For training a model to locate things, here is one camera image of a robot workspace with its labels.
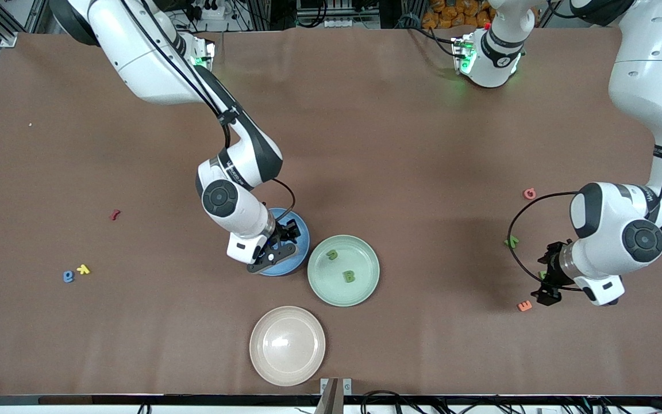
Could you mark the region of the white power strip black plugs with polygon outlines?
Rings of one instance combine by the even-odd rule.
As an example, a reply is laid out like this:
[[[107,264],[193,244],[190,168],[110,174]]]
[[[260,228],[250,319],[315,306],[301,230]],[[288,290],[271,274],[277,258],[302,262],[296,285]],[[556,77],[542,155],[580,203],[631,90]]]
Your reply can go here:
[[[191,0],[187,16],[192,21],[224,20],[228,15],[224,0]]]

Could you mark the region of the blue plate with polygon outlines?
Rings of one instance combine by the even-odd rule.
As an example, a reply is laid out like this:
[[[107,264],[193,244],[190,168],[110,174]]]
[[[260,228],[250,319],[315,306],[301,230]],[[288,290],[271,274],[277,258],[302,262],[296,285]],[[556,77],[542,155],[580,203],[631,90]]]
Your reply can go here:
[[[295,272],[296,270],[299,270],[303,262],[306,260],[307,255],[309,254],[310,251],[310,244],[311,244],[309,228],[307,227],[307,224],[302,219],[302,217],[300,217],[300,215],[297,215],[297,213],[295,212],[290,212],[289,214],[284,216],[283,219],[279,220],[279,223],[281,225],[287,225],[292,220],[295,221],[300,232],[300,235],[299,237],[296,238],[296,241],[276,242],[274,244],[271,244],[270,247],[273,249],[281,248],[286,250],[287,246],[295,246],[296,254],[284,261],[279,262],[279,264],[275,264],[273,266],[267,267],[263,271],[260,271],[259,272],[260,275],[264,275],[264,276],[289,275]]]

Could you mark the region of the green plate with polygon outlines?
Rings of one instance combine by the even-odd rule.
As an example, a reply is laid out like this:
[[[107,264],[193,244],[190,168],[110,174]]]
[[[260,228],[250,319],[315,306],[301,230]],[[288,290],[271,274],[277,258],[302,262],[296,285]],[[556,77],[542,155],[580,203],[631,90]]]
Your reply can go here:
[[[331,250],[338,251],[338,259],[329,260],[326,252]],[[353,283],[344,281],[342,273],[347,270],[355,272]],[[310,255],[307,276],[318,298],[333,306],[352,307],[370,298],[378,287],[379,259],[370,244],[356,236],[331,236]]]

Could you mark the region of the pink beige plate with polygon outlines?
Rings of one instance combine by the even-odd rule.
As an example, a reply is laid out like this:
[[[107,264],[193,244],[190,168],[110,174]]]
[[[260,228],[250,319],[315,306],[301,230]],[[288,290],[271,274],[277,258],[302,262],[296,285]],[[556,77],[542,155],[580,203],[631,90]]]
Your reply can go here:
[[[280,306],[265,313],[249,341],[255,372],[279,387],[294,387],[311,379],[320,369],[325,351],[320,321],[297,306]]]

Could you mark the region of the brown table cover sheet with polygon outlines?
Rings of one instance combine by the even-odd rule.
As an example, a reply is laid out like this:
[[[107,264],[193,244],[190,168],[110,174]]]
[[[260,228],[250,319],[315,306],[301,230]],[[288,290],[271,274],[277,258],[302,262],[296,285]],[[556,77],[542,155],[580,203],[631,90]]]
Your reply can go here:
[[[211,111],[137,99],[68,35],[21,35],[0,52],[0,394],[300,394],[328,377],[355,393],[662,394],[662,256],[615,306],[564,293],[520,312],[538,285],[504,245],[527,188],[646,183],[651,132],[607,93],[617,30],[537,30],[495,90],[404,30],[217,43],[215,73],[281,149],[311,244],[367,241],[375,292],[339,308],[305,269],[247,273],[195,189],[224,143]],[[294,387],[249,356],[280,306],[326,337]]]

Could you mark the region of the orange fruit net bag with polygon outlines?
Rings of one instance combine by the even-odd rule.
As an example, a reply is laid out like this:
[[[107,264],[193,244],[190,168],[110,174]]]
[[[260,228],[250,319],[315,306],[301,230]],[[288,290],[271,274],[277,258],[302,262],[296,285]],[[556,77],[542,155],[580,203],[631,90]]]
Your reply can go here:
[[[488,0],[426,0],[420,26],[425,30],[464,25],[486,28],[495,14]]]

